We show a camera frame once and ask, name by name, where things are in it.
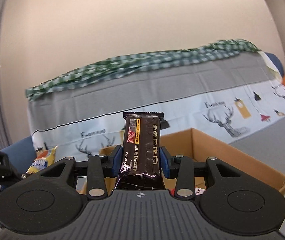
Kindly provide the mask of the black chocolate biscuit pack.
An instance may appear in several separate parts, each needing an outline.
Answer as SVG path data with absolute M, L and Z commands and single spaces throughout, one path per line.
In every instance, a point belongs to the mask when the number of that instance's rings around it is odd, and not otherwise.
M 160 151 L 162 112 L 125 112 L 123 159 L 117 190 L 163 190 Z

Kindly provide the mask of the yellow orange snack pack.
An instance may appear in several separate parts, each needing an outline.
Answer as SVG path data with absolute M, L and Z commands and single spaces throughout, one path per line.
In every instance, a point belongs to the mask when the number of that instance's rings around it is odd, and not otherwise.
M 36 159 L 34 159 L 25 174 L 30 176 L 52 165 L 56 159 L 56 150 L 57 146 L 48 150 L 42 150 L 38 153 Z

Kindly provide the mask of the deer print sofa cover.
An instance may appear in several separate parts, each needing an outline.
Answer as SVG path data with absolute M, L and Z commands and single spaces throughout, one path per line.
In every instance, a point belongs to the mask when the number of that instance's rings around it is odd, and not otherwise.
M 125 111 L 163 112 L 166 147 L 182 148 L 191 139 L 195 153 L 230 145 L 285 174 L 285 83 L 265 53 L 44 95 L 28 104 L 33 145 L 56 147 L 57 159 L 85 160 L 122 143 Z

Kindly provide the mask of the green checkered blanket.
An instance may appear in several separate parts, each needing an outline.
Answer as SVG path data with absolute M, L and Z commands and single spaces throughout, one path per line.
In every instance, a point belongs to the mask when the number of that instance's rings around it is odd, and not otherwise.
M 121 55 L 76 68 L 30 87 L 25 90 L 25 97 L 29 101 L 35 101 L 46 94 L 83 88 L 133 73 L 185 67 L 228 59 L 244 52 L 257 53 L 259 51 L 256 45 L 247 40 L 228 39 L 218 40 L 198 48 Z

